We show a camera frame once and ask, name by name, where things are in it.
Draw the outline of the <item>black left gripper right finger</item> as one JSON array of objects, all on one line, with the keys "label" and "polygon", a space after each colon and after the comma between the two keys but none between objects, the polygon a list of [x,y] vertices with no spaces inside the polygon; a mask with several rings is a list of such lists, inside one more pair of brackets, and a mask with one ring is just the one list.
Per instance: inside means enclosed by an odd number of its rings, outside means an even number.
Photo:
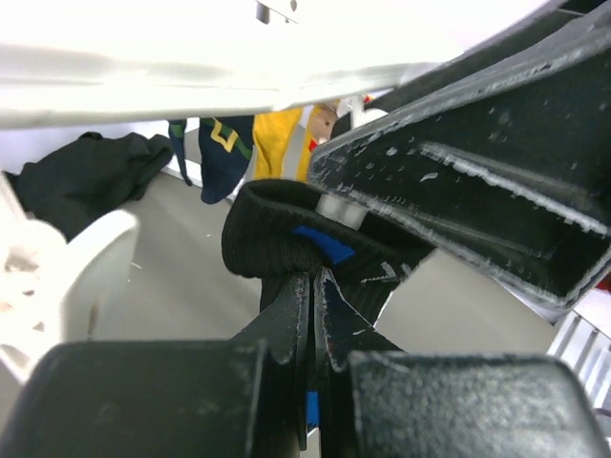
[{"label": "black left gripper right finger", "polygon": [[325,457],[606,457],[579,383],[544,355],[416,355],[378,333],[329,270],[313,283]]}]

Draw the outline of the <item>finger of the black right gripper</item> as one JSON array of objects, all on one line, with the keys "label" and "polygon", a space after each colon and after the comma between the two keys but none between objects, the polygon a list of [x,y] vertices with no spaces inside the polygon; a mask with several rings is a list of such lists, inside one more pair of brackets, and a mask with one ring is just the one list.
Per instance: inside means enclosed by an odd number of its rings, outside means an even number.
[{"label": "finger of the black right gripper", "polygon": [[610,269],[610,5],[551,1],[319,147],[308,178],[565,310]]}]

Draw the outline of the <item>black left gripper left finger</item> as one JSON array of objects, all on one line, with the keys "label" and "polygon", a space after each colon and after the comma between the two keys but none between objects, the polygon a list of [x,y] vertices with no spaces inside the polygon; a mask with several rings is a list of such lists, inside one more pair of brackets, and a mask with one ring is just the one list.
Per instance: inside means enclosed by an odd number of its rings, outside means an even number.
[{"label": "black left gripper left finger", "polygon": [[224,341],[65,343],[25,384],[5,457],[296,457],[310,280]]}]

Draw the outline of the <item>yellow bear sock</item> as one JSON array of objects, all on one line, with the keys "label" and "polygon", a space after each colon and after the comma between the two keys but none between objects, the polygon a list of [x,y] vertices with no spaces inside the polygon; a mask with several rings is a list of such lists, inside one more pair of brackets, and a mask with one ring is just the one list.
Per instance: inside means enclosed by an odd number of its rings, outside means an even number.
[{"label": "yellow bear sock", "polygon": [[[328,141],[338,119],[338,100],[315,104],[307,118],[305,136],[300,147],[296,179],[307,181],[307,172],[314,149]],[[279,178],[284,171],[284,158],[290,141],[300,125],[304,108],[254,116],[253,139],[256,149],[254,178]]]}]

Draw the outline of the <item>navy yellow patch sock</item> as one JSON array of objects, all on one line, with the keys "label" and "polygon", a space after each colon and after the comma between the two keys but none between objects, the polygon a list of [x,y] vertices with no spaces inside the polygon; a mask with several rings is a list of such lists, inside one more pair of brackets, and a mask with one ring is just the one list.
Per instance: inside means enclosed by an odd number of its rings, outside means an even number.
[{"label": "navy yellow patch sock", "polygon": [[200,199],[216,204],[234,192],[248,168],[254,116],[202,117],[199,122]]}]

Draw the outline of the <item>white clip sock hanger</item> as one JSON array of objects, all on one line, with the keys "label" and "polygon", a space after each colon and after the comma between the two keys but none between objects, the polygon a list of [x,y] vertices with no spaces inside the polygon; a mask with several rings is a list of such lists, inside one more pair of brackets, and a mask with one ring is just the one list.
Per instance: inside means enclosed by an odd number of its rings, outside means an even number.
[{"label": "white clip sock hanger", "polygon": [[[258,114],[405,83],[466,54],[419,11],[388,13],[384,23],[331,2],[319,17],[266,25],[242,3],[3,2],[1,127]],[[87,250],[79,255],[46,223],[1,218],[3,264],[17,247],[43,253],[33,296],[1,316],[1,358],[20,381],[54,346],[117,323],[137,232],[131,214],[106,212],[79,240]]]}]

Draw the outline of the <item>navy santa sock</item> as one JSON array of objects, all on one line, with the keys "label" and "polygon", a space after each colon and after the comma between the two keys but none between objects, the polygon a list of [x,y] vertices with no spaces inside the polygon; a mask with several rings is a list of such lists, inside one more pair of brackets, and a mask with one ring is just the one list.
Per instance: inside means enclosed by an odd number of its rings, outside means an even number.
[{"label": "navy santa sock", "polygon": [[611,272],[608,272],[596,285],[595,288],[607,293],[611,292]]}]

